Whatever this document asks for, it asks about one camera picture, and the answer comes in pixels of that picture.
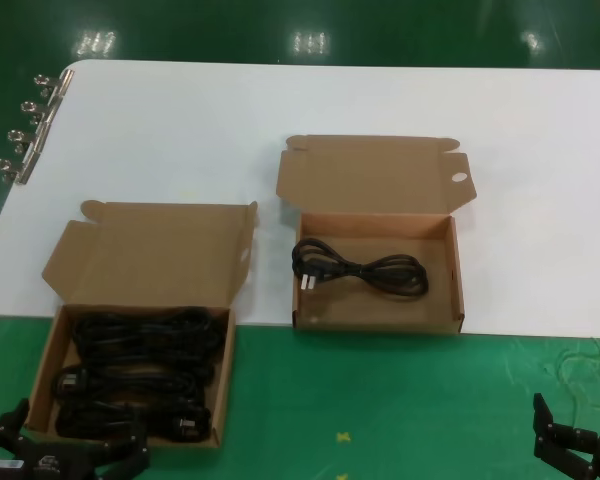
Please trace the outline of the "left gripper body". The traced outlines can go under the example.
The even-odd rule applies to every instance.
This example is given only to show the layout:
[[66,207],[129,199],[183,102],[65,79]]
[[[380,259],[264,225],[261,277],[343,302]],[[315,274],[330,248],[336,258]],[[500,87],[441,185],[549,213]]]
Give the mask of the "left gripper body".
[[26,437],[0,440],[0,479],[93,479],[95,466],[86,451]]

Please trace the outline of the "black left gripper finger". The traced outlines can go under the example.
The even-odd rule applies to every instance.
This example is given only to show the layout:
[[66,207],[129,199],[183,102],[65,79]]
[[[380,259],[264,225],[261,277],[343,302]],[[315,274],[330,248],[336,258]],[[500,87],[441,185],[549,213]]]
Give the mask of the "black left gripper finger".
[[12,449],[29,413],[29,400],[22,398],[17,406],[0,416],[0,448]]
[[145,423],[134,417],[125,437],[105,441],[97,456],[104,473],[143,473],[150,466]]

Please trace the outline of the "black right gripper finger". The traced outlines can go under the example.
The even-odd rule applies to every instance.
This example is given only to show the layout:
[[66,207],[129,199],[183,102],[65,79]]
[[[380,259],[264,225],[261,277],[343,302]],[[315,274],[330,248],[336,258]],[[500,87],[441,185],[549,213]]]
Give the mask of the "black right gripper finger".
[[594,460],[587,461],[577,452],[595,456],[598,434],[556,423],[540,393],[533,397],[534,455],[564,475],[596,475]]

